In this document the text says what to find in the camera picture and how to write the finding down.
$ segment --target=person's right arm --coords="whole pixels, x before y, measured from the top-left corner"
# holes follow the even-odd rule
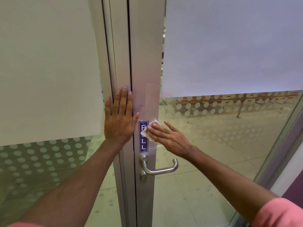
[[[191,145],[183,133],[170,123],[165,124],[171,131],[154,123],[148,127],[150,137],[197,167],[249,223],[252,224],[262,206],[277,198],[272,192]]]

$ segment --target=large paper poster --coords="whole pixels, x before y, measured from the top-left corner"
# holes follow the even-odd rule
[[[0,25],[0,146],[99,134],[88,0],[0,0]]]
[[[303,0],[167,0],[162,97],[303,89]]]

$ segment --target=white tissue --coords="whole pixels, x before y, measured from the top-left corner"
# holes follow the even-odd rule
[[[154,121],[152,121],[150,124],[149,124],[149,126],[150,125],[152,125],[153,123],[157,123],[157,124],[159,124],[160,126],[161,126],[161,123],[159,123],[156,119],[154,120]],[[148,138],[150,141],[152,141],[154,144],[158,144],[158,142],[156,142],[155,140],[153,140],[150,136],[149,136],[149,134],[147,133],[147,127],[143,130],[143,131],[141,131],[141,133],[140,133],[143,137],[146,137],[146,138]]]

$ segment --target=blue sign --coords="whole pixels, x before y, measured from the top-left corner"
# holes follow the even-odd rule
[[[139,122],[140,153],[149,151],[149,140],[141,135],[141,131],[143,131],[148,125],[148,121]]]

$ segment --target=silver door handle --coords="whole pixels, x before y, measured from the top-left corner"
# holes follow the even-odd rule
[[[174,158],[172,160],[172,162],[174,163],[173,166],[166,167],[166,168],[161,168],[161,169],[157,169],[157,170],[150,170],[147,167],[147,156],[146,155],[142,156],[141,162],[142,162],[142,165],[143,165],[143,170],[146,173],[151,174],[151,175],[166,174],[166,173],[174,172],[176,169],[178,169],[178,166],[179,166],[178,160],[176,158]]]

